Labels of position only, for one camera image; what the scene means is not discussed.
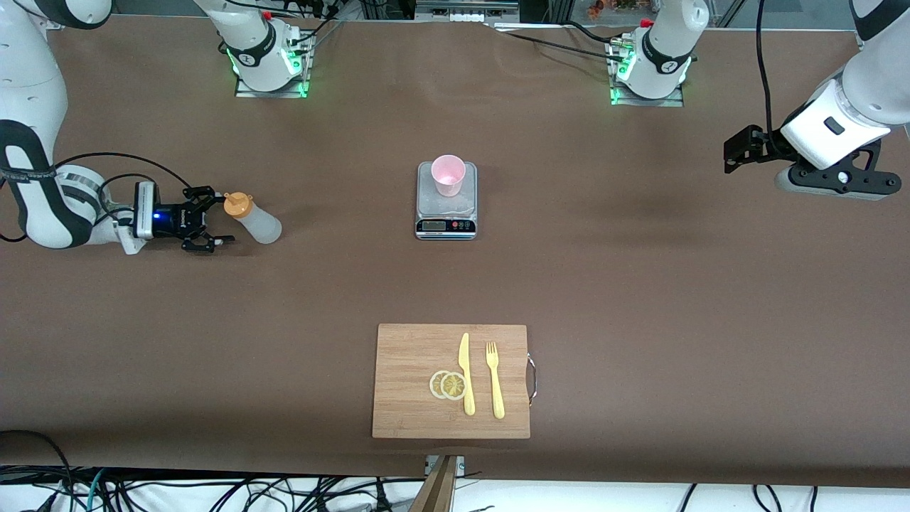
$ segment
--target white bottle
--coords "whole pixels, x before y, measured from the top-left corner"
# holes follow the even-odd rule
[[[256,206],[253,196],[243,192],[225,194],[225,212],[237,219],[259,243],[271,243],[281,236],[281,222]]]

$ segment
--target metal handle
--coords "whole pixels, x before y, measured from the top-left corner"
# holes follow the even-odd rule
[[[534,397],[537,396],[537,365],[534,364],[534,360],[531,359],[530,352],[528,352],[528,364],[531,365],[531,375],[534,377],[534,391],[531,392],[531,396],[528,397],[528,407],[531,407],[534,404]]]

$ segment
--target tabletop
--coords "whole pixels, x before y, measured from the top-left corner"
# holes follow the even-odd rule
[[[784,193],[780,162],[723,174],[723,142],[763,122],[753,33],[704,34],[683,108],[612,106],[597,58],[467,23],[344,24],[294,100],[234,98],[206,19],[51,43],[57,159],[142,155],[252,194],[284,233],[258,245],[216,213],[238,241],[210,256],[0,245],[0,428],[80,466],[420,475],[458,453],[490,478],[910,486],[910,191]],[[764,47],[778,120],[857,51],[836,32]],[[416,167],[446,153],[479,169],[474,241],[414,237]],[[885,139],[880,169],[908,160],[903,132]],[[380,323],[527,325],[531,438],[371,438]]]

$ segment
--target knife blade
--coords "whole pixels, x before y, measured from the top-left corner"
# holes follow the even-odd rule
[[[475,412],[474,390],[470,386],[470,354],[468,352],[469,339],[467,333],[461,336],[461,346],[458,349],[458,366],[464,372],[464,414],[473,416]]]

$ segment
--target orange object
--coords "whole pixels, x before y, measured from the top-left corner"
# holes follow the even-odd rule
[[[243,219],[253,210],[253,196],[243,192],[225,194],[225,213],[234,219]]]

